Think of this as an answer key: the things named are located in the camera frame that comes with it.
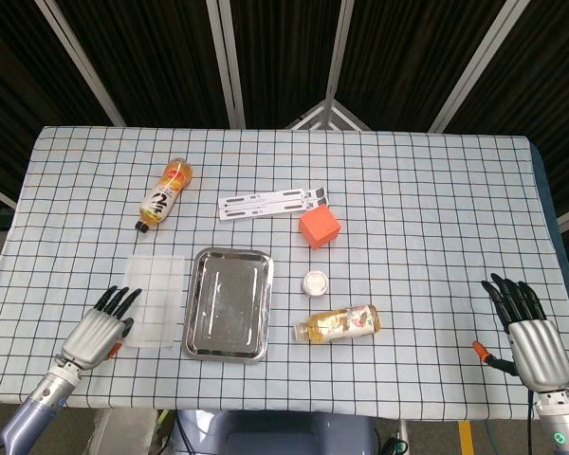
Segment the black grid line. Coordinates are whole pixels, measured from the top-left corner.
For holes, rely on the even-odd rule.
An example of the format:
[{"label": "black grid line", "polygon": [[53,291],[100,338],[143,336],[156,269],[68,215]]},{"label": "black grid line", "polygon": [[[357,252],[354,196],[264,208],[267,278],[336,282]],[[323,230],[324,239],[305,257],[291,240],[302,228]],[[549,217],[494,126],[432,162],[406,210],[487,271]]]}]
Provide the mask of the black grid line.
[{"label": "black grid line", "polygon": [[[138,204],[176,156],[193,181],[139,235]],[[480,287],[486,273],[505,273],[536,288],[569,352],[569,303],[532,173],[518,137],[45,128],[0,259],[0,401],[25,399],[82,311],[123,279],[128,257],[191,264],[223,246],[275,262],[266,359],[190,359],[179,320],[172,348],[122,347],[84,376],[69,406],[523,418],[520,381],[481,366],[471,341],[511,357]],[[217,219],[218,197],[319,186],[341,232],[318,250],[298,231],[299,214]],[[301,282],[313,268],[328,271],[330,290],[309,299]],[[292,338],[312,313],[369,303],[384,325],[374,337],[323,347]]]}]

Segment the stainless steel tray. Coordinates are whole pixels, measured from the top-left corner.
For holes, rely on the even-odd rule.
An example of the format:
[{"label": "stainless steel tray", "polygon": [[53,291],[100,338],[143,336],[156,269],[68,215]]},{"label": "stainless steel tray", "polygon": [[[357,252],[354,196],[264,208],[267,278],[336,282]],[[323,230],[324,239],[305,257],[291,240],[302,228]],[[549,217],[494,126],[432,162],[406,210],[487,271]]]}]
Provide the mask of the stainless steel tray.
[{"label": "stainless steel tray", "polygon": [[186,351],[207,360],[259,361],[267,349],[273,276],[274,263],[261,251],[200,251],[186,306]]}]

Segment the orange cube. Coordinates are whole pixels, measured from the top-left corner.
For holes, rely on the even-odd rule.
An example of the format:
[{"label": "orange cube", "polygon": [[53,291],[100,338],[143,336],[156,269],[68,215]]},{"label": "orange cube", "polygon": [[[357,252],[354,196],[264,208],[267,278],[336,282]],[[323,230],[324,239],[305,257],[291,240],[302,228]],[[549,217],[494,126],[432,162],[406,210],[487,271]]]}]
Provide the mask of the orange cube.
[{"label": "orange cube", "polygon": [[312,249],[331,242],[340,229],[340,222],[326,205],[318,206],[300,218],[300,231]]}]

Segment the table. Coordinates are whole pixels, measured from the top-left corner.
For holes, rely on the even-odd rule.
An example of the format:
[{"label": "table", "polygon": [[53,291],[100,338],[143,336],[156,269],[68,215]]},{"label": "table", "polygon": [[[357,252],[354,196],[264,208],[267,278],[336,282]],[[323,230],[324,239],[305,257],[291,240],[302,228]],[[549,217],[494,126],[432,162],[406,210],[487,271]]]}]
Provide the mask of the table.
[{"label": "table", "polygon": [[[176,156],[195,177],[167,220],[139,234],[138,204]],[[299,215],[217,217],[218,197],[319,186],[342,228],[316,251]],[[184,291],[174,346],[125,346],[84,376],[69,406],[524,418],[524,386],[471,348],[478,337],[511,358],[480,285],[491,272],[534,287],[569,353],[567,290],[524,137],[47,127],[0,259],[0,401],[26,398],[129,256],[183,255],[187,282],[207,246],[274,259],[266,358],[183,355]],[[303,294],[310,268],[330,278],[328,296]],[[293,324],[313,312],[366,303],[383,325],[374,337],[293,339]]]}]

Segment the robotic arm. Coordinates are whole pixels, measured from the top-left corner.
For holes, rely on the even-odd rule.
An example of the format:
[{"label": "robotic arm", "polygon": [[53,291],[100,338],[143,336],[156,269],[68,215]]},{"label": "robotic arm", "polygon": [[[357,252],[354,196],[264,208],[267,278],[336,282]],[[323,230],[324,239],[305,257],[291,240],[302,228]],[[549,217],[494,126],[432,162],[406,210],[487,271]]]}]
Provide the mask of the robotic arm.
[{"label": "robotic arm", "polygon": [[129,291],[128,287],[117,291],[110,287],[94,308],[65,341],[61,355],[55,355],[54,364],[36,389],[13,414],[1,433],[7,455],[26,455],[48,426],[67,397],[80,382],[80,371],[92,370],[105,360],[121,337],[126,337],[133,320],[120,320],[129,309],[141,289],[132,292],[120,304]]},{"label": "robotic arm", "polygon": [[484,363],[517,375],[538,394],[536,411],[544,434],[552,437],[555,455],[569,455],[569,358],[559,332],[526,283],[495,274],[491,278],[499,290],[488,282],[483,287],[508,335],[514,362],[496,358],[478,341],[474,349]]}]

